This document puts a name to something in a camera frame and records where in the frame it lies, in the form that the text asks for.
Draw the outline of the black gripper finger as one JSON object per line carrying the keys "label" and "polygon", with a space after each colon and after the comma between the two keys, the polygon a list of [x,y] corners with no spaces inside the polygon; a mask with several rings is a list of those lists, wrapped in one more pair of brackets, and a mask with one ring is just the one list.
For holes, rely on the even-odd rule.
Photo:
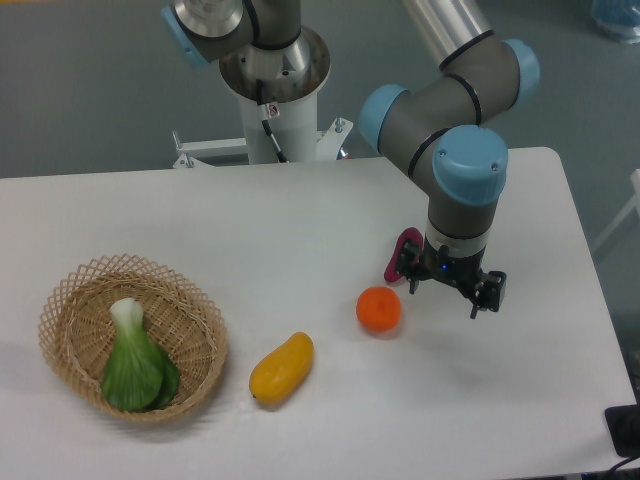
{"label": "black gripper finger", "polygon": [[409,294],[414,295],[420,283],[420,276],[422,275],[422,257],[424,250],[418,251],[417,247],[406,244],[401,252],[401,257],[398,262],[399,270],[404,275],[404,279],[409,284]]}
{"label": "black gripper finger", "polygon": [[480,274],[480,281],[471,296],[470,318],[475,319],[480,311],[498,312],[505,296],[507,275],[502,271]]}

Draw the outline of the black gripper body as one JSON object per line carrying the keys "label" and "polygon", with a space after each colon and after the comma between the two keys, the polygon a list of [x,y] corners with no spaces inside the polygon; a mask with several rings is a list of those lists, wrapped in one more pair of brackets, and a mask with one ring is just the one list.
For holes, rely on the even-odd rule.
{"label": "black gripper body", "polygon": [[484,253],[485,249],[482,249],[472,256],[458,258],[451,256],[446,246],[436,251],[426,244],[421,256],[419,279],[435,280],[462,293],[474,293],[481,283]]}

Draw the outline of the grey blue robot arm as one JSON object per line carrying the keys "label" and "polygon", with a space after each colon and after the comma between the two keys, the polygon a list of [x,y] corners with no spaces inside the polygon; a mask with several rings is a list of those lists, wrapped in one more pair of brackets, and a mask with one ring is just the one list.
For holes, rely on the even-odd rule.
{"label": "grey blue robot arm", "polygon": [[[409,1],[440,78],[411,92],[395,84],[364,102],[358,127],[429,199],[424,231],[398,238],[384,277],[434,280],[474,312],[497,311],[506,276],[481,267],[508,150],[485,122],[528,99],[540,80],[535,53],[501,40],[473,1]],[[162,17],[195,66],[217,63],[241,108],[253,164],[316,160],[317,94],[330,71],[323,39],[297,1],[171,1]]]}

